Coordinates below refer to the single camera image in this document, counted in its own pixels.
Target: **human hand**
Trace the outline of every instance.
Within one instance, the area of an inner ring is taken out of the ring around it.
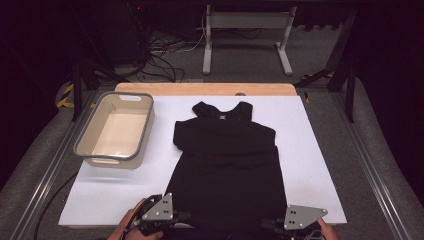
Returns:
[[[336,230],[331,225],[328,225],[322,218],[317,221],[321,226],[321,232],[327,240],[340,240],[337,236]]]
[[[128,210],[128,212],[125,214],[125,216],[121,219],[119,222],[118,227],[113,231],[113,233],[109,236],[108,240],[120,240],[122,237],[122,234],[124,232],[125,227],[127,226],[128,222],[131,220],[131,217],[134,215],[135,211],[138,209],[138,207],[145,201],[146,199],[142,199],[133,209]],[[158,240],[162,238],[163,232],[155,232],[150,234],[149,236],[144,236],[140,230],[133,229],[130,231],[126,237],[125,240]]]

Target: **white board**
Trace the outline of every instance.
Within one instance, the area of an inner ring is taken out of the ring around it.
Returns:
[[[115,226],[142,198],[163,194],[182,153],[172,142],[175,121],[196,117],[192,107],[200,101],[220,111],[229,111],[240,101],[252,104],[252,121],[276,131],[287,204],[325,208],[326,222],[346,223],[300,97],[156,96],[154,101],[155,119],[141,166],[108,169],[83,162],[59,225]]]

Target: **black wire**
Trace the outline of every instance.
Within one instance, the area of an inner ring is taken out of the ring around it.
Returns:
[[[51,205],[51,203],[53,202],[53,200],[57,197],[57,195],[59,194],[59,192],[72,180],[74,179],[76,176],[78,175],[78,172],[74,173],[74,175],[72,175],[68,180],[66,180],[66,182],[64,184],[62,184],[62,186],[59,187],[59,189],[54,193],[54,195],[52,196],[52,198],[49,200],[49,202],[46,204],[46,206],[44,207],[43,212],[40,215],[40,218],[38,219],[37,225],[35,227],[35,231],[34,231],[34,240],[37,240],[38,237],[38,229],[40,228],[41,225],[41,221],[43,220],[43,216],[44,214],[47,212],[47,209],[49,208],[49,206]]]

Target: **metal rail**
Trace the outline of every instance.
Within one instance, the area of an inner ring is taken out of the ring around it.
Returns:
[[[359,160],[362,165],[362,168],[368,178],[372,190],[374,191],[377,201],[380,204],[381,209],[383,210],[383,214],[386,217],[386,220],[393,232],[394,237],[398,240],[412,240],[411,235],[406,229],[405,224],[402,222],[399,213],[394,205],[393,198],[391,197],[390,192],[388,191],[383,179],[378,174],[377,169],[375,168],[372,162],[371,156],[368,154],[368,151],[355,125],[349,122],[349,119],[345,114],[342,97],[337,92],[330,93],[330,95],[334,104],[336,105],[336,109],[340,114],[343,124],[349,131],[352,141],[356,146],[356,149],[359,153]]]
[[[22,214],[21,219],[15,227],[10,237],[11,240],[25,239],[26,235],[28,234],[31,225],[34,223],[34,220],[37,217],[37,214],[39,213],[47,197],[47,194],[49,193],[53,185],[53,182],[60,170],[60,167],[62,166],[62,163],[64,161],[64,155],[69,149],[69,145],[76,130],[78,129],[78,126],[81,124],[82,116],[94,100],[96,93],[96,91],[89,91],[86,97],[84,98],[82,113],[80,114],[79,118],[75,122],[71,123],[71,125],[69,126],[64,139],[60,143],[60,146],[56,151],[49,167],[47,168],[43,178],[38,184],[30,202],[28,203],[24,213]]]

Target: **black tank top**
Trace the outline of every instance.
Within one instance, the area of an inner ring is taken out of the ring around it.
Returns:
[[[175,123],[182,150],[166,192],[186,223],[220,231],[252,232],[261,219],[282,218],[287,207],[275,131],[252,122],[252,105],[221,112],[203,102],[197,117]]]

